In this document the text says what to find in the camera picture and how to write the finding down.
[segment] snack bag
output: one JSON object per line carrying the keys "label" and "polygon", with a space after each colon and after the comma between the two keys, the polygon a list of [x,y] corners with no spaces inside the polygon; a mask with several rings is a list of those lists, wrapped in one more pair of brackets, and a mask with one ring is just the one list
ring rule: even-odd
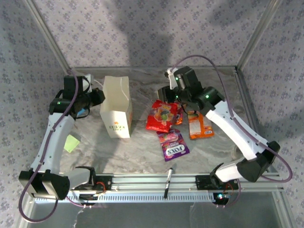
{"label": "snack bag", "polygon": [[166,162],[190,153],[179,130],[170,129],[169,133],[157,132],[157,135]]}
{"label": "snack bag", "polygon": [[148,115],[146,129],[168,133],[170,127],[175,123],[176,114],[177,105],[175,103],[167,104],[156,100]]}
{"label": "snack bag", "polygon": [[182,123],[182,115],[183,115],[183,109],[181,108],[182,104],[176,103],[177,104],[177,115],[176,115],[176,125],[179,125]]}
{"label": "snack bag", "polygon": [[189,135],[191,139],[208,138],[214,136],[211,121],[199,112],[188,112]]}

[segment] table surface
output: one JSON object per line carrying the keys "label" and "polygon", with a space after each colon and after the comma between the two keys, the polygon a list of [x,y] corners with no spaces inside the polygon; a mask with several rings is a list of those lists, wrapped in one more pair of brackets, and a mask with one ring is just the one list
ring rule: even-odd
{"label": "table surface", "polygon": [[[212,171],[222,162],[232,161],[235,144],[219,127],[212,125],[215,136],[211,138],[190,140],[185,115],[183,124],[174,128],[180,130],[190,154],[164,161],[156,132],[145,129],[148,113],[157,99],[156,91],[169,84],[163,72],[164,69],[94,71],[94,77],[100,82],[105,75],[129,76],[133,104],[131,138],[111,139],[100,117],[100,106],[93,107],[88,117],[76,121],[71,134],[80,140],[80,144],[71,153],[63,152],[60,171],[91,166],[96,173],[164,173],[174,166],[177,173],[201,173]],[[224,94],[214,70],[201,68],[195,72],[203,87],[213,86]],[[221,73],[235,112],[248,123],[232,69],[221,70]]]}

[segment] lavender patterned wall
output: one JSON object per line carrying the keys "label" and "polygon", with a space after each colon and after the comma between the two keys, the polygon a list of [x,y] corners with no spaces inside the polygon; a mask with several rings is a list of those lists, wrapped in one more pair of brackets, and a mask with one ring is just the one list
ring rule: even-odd
{"label": "lavender patterned wall", "polygon": [[[294,177],[285,190],[304,227],[304,3],[283,1],[243,69],[260,130],[278,140]],[[283,177],[287,169],[277,159]]]}
{"label": "lavender patterned wall", "polygon": [[12,227],[64,72],[22,1],[0,1],[0,227]]}
{"label": "lavender patterned wall", "polygon": [[[71,67],[236,65],[267,0],[35,0]],[[189,65],[209,65],[198,59]]]}

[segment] white cable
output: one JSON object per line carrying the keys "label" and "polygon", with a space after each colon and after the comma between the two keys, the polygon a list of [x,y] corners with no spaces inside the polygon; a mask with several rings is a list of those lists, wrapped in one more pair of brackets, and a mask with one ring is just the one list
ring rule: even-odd
{"label": "white cable", "polygon": [[95,82],[97,82],[102,88],[104,87],[103,84],[101,84],[100,82],[98,82],[97,80],[94,79]]}
{"label": "white cable", "polygon": [[123,78],[121,77],[120,78],[120,88],[122,89],[122,93],[125,96],[125,98],[127,98],[127,100],[129,100],[128,96],[124,93],[122,82],[123,82]]}

